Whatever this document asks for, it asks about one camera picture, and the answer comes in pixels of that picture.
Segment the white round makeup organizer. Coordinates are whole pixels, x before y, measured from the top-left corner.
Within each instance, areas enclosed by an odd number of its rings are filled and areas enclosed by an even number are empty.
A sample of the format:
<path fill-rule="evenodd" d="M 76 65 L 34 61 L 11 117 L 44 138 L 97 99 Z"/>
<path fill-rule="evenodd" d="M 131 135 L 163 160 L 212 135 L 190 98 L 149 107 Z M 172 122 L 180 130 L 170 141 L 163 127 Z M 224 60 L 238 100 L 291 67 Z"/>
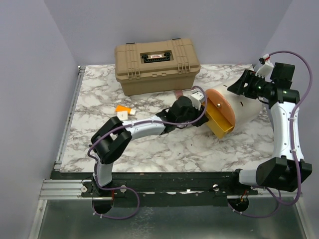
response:
<path fill-rule="evenodd" d="M 227 90 L 237 80 L 230 78 L 205 91 L 208 103 L 206 124 L 218 138 L 223 138 L 253 120 L 262 110 L 262 103 L 257 99 L 246 98 Z"/>

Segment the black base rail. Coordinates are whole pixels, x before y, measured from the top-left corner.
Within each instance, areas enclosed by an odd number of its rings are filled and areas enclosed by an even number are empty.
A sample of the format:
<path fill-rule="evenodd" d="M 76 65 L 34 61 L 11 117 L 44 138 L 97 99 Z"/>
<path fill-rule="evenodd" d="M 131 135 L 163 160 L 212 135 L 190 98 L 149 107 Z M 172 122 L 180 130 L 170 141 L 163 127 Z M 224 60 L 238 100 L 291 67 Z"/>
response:
<path fill-rule="evenodd" d="M 111 203 L 116 207 L 227 206 L 228 198 L 247 203 L 256 191 L 237 182 L 235 172 L 120 173 L 99 189 L 92 173 L 53 171 L 50 188 L 62 195 L 71 192 L 77 199 Z"/>

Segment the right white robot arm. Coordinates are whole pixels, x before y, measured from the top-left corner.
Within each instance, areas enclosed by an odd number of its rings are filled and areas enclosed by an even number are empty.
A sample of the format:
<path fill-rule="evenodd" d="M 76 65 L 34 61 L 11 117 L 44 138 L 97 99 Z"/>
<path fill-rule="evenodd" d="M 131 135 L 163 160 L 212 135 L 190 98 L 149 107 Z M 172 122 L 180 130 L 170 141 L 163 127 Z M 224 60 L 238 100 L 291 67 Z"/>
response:
<path fill-rule="evenodd" d="M 299 144 L 296 107 L 300 93 L 291 89 L 295 66 L 275 63 L 270 81 L 252 70 L 245 70 L 228 91 L 250 99 L 265 98 L 273 120 L 274 151 L 272 158 L 255 170 L 239 170 L 229 189 L 240 195 L 249 186 L 260 186 L 292 192 L 312 173 L 312 165 L 304 161 Z"/>

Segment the pink blush palette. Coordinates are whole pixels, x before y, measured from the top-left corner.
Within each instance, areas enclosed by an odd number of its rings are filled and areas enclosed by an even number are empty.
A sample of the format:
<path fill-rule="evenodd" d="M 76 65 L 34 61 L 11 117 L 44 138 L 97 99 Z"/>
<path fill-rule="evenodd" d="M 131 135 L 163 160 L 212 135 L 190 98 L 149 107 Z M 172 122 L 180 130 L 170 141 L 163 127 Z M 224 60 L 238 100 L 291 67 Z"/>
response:
<path fill-rule="evenodd" d="M 176 98 L 178 99 L 179 97 L 183 96 L 183 91 L 182 90 L 176 90 L 174 92 Z"/>

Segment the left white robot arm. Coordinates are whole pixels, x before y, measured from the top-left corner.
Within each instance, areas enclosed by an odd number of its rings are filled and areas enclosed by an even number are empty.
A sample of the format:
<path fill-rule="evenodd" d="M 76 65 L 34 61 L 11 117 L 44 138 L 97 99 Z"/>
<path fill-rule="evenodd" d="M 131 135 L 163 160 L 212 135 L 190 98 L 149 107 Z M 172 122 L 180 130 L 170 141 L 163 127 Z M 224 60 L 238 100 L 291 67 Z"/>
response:
<path fill-rule="evenodd" d="M 125 121 L 110 118 L 91 138 L 87 152 L 95 160 L 92 189 L 98 196 L 106 196 L 112 182 L 113 163 L 118 160 L 128 144 L 147 136 L 168 134 L 175 129 L 208 122 L 205 115 L 208 99 L 199 92 L 190 97 L 178 98 L 171 107 L 145 120 Z"/>

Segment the small white box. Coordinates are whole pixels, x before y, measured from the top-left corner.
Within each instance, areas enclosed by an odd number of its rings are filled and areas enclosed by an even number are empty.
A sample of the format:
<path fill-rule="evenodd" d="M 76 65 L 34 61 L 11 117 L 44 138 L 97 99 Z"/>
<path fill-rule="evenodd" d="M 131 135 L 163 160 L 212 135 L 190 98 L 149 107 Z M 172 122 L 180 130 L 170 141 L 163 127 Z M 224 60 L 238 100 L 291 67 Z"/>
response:
<path fill-rule="evenodd" d="M 121 120 L 121 121 L 126 121 L 126 120 L 128 120 L 128 112 L 127 112 L 127 111 L 117 112 L 117 117 L 118 117 L 119 120 Z"/>

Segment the tan plastic toolbox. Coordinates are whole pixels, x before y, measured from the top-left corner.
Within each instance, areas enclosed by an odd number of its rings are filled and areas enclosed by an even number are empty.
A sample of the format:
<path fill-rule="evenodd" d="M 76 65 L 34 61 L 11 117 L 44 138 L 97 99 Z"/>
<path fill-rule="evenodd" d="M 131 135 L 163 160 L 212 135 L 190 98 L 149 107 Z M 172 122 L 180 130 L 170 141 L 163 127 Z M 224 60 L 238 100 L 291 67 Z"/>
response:
<path fill-rule="evenodd" d="M 200 69 L 189 38 L 115 48 L 115 77 L 126 96 L 190 89 Z"/>

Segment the orange white cream tube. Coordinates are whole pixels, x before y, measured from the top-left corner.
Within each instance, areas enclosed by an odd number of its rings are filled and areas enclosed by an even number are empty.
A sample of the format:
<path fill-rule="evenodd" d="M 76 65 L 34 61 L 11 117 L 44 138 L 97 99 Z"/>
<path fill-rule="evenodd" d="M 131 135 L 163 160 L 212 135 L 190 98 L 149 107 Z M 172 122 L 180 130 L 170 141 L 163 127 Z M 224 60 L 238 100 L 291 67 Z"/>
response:
<path fill-rule="evenodd" d="M 117 107 L 115 108 L 115 112 L 124 112 L 126 111 L 129 115 L 135 115 L 136 114 L 136 110 L 133 108 L 128 108 L 122 105 L 117 105 Z"/>

